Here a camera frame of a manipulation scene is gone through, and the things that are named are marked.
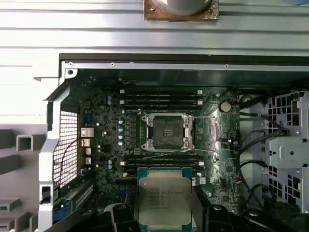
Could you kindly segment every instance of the gray metal panel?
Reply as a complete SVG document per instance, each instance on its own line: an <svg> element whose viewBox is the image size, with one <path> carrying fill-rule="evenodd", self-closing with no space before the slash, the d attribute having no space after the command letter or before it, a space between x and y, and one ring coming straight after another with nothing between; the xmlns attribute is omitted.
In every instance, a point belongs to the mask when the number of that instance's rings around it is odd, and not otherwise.
<svg viewBox="0 0 309 232"><path fill-rule="evenodd" d="M142 0L7 1L0 9L0 47L284 56L309 50L309 8L281 0L220 0L217 23L147 22Z"/></svg>
<svg viewBox="0 0 309 232"><path fill-rule="evenodd" d="M18 168L18 155L8 155L0 158L0 175L15 171Z"/></svg>

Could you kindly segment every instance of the wire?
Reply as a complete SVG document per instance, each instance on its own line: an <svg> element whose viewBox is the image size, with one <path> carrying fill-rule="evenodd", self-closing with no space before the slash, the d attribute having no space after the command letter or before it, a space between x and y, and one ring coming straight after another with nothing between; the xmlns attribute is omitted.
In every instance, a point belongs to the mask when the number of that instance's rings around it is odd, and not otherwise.
<svg viewBox="0 0 309 232"><path fill-rule="evenodd" d="M242 146L243 143L246 141L246 139L249 138L249 136L252 135L252 134L254 134L254 133L263 133L263 135L266 134L265 130L255 130L255 131L253 130L253 131L251 131L249 134L247 134L247 135L243 138L243 140L242 140L241 143L240 143L240 146Z"/></svg>
<svg viewBox="0 0 309 232"><path fill-rule="evenodd" d="M267 191L270 193L270 195L271 195L272 198L276 198L275 194L270 190L270 188L269 188L267 185L264 185L264 184L257 184L257 185L254 185L254 186L252 187L251 191L252 191L253 193L255 193L255 191L256 191L259 187L264 187L264 188L267 189ZM248 204L248 203L250 202L251 198L252 198L252 195L249 194L248 199L245 200L244 204Z"/></svg>
<svg viewBox="0 0 309 232"><path fill-rule="evenodd" d="M70 144L69 144L69 146L67 146L67 148L64 150L64 152L63 152L63 155L62 155L62 158L61 158L61 162L60 162L60 174L59 174L59 183L58 183L58 185L59 186L61 186L61 177L62 177L62 171L63 171L63 162L64 162L64 158L65 158L65 156L66 156L66 153L67 153L67 150L75 143L75 142L77 142L78 140L80 140L80 139L82 139L82 137L79 137L79 138L77 138L77 139L75 139L73 142L71 142Z"/></svg>
<svg viewBox="0 0 309 232"><path fill-rule="evenodd" d="M274 92L273 94L265 94L265 95L261 95L261 96L258 96L256 98L253 98L252 100L249 100L249 101L246 101L244 103L241 103L239 105L239 109L240 110L243 110L243 109L246 109L246 108L250 108L251 106L254 106L255 104L258 104L259 102L262 102L262 101L265 101L267 100L268 98L271 98L271 97L274 97L274 96L279 96L279 95L283 95L283 94L288 94L291 92L291 89L286 89L286 90L281 90L281 91L278 91L278 92Z"/></svg>
<svg viewBox="0 0 309 232"><path fill-rule="evenodd" d="M237 187L237 185L239 186L239 185L241 185L242 184L242 180L240 180L240 181L237 181L236 183L235 183L235 185L233 186L233 188L232 188L232 199L233 199L233 202L235 203L236 201L235 201L235 190L236 190L236 187Z"/></svg>
<svg viewBox="0 0 309 232"><path fill-rule="evenodd" d="M162 156L168 156L172 153L175 153L175 152L181 152L181 151L185 151L185 150L188 150L189 148L185 148L185 149L180 149L180 150L176 150L176 151L172 151L172 152L169 152L169 153L166 153L166 154L163 154L163 155L159 155L159 156L150 156L150 157L144 157L143 159L152 159L152 158L157 158L157 157L162 157Z"/></svg>
<svg viewBox="0 0 309 232"><path fill-rule="evenodd" d="M262 114L249 114L249 113L245 113L245 112L240 112L239 113L242 116L249 116L249 117L259 117L262 119L267 120L269 123L271 123L273 126L277 127L278 129L281 130L286 130L282 125L278 124L277 122L271 120L269 117L267 117L266 115L262 115Z"/></svg>
<svg viewBox="0 0 309 232"><path fill-rule="evenodd" d="M248 150L250 147L258 144L259 142L263 141L263 140L266 140L266 139L270 139L270 138L274 138L274 137L277 137L281 134L283 134L284 131L282 130L278 130L276 132L273 132L273 133L270 133L270 134L266 134L258 139L255 139L253 141L251 141L250 143L248 143L247 145L245 145L245 147L243 147L241 150L238 151L238 155L236 157L236 161L235 161L235 166L236 166L236 169L238 170L239 172L239 176L241 178L241 180L243 181L243 185L245 186L245 188L248 190L248 192L252 195L252 197L254 198L254 200L256 201L256 203L258 204L258 206L260 208L263 209L263 205L262 203L259 201L258 197L254 194L254 192L252 192L251 188L249 187L248 183L246 182L244 176L243 176L243 173L241 171L241 167L240 167L240 156L242 153L244 153L246 150Z"/></svg>
<svg viewBox="0 0 309 232"><path fill-rule="evenodd" d="M274 138L274 137L277 137L279 135L282 135L284 133L284 131L282 130L278 130L278 131L275 131L275 132L272 132L272 133L269 133L269 134L266 134L260 138L257 138L253 141L251 141L250 143L246 144L243 148L241 148L239 150L239 153L238 155L240 156L242 153L244 153L246 150L248 150L250 147L260 143L261 141L264 141L264 140L267 140L267 139L270 139L270 138Z"/></svg>
<svg viewBox="0 0 309 232"><path fill-rule="evenodd" d="M261 160L249 160L249 161L243 162L240 165L240 167L242 168L243 166L245 166L245 165L247 165L249 163L256 163L256 164L262 166L263 168L268 168L268 165L264 161L261 161Z"/></svg>

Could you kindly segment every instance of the mesh grille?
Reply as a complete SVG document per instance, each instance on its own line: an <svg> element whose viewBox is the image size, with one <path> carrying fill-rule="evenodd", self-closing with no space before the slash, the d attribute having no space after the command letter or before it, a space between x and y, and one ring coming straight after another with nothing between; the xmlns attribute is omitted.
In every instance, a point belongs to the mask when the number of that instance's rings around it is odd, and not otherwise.
<svg viewBox="0 0 309 232"><path fill-rule="evenodd" d="M92 193L93 185L91 185L83 195L76 201L76 209L87 199L87 197Z"/></svg>
<svg viewBox="0 0 309 232"><path fill-rule="evenodd" d="M297 99L291 98L291 95L282 95L272 98L268 104L269 118L278 122L282 126L299 126L299 108ZM268 132L272 133L277 129L271 123L268 125Z"/></svg>
<svg viewBox="0 0 309 232"><path fill-rule="evenodd" d="M77 114L61 111L60 139L54 150L54 183L66 185L77 176Z"/></svg>

